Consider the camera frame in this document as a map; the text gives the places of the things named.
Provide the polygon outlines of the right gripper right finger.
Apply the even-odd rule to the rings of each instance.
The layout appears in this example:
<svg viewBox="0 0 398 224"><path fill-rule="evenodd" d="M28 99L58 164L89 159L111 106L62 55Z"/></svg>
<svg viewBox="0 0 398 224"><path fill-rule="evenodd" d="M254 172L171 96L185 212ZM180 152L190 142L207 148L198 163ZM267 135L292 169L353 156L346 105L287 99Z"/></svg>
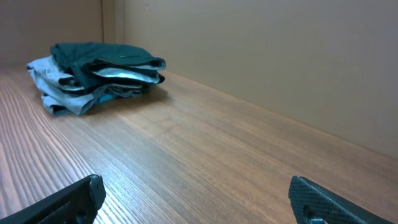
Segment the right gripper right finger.
<svg viewBox="0 0 398 224"><path fill-rule="evenodd" d="M305 177L292 177L289 199L298 224L392 224Z"/></svg>

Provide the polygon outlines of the black shorts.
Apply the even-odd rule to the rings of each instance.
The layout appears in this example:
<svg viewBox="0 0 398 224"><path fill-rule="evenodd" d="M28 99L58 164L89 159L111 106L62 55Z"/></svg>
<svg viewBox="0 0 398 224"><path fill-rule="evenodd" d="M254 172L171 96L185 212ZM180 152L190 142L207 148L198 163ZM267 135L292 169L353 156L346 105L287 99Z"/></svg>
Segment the black shorts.
<svg viewBox="0 0 398 224"><path fill-rule="evenodd" d="M52 46L50 53L88 92L109 83L140 86L165 80L159 73L166 68L165 60L132 45L63 42Z"/></svg>

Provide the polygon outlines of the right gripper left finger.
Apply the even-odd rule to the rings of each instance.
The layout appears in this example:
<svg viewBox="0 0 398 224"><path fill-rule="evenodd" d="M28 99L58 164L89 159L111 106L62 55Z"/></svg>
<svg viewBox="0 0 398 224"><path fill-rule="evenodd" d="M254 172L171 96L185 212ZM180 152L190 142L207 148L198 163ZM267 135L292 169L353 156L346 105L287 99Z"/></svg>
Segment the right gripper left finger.
<svg viewBox="0 0 398 224"><path fill-rule="evenodd" d="M1 224L92 224L105 198L102 176L91 174L1 219Z"/></svg>

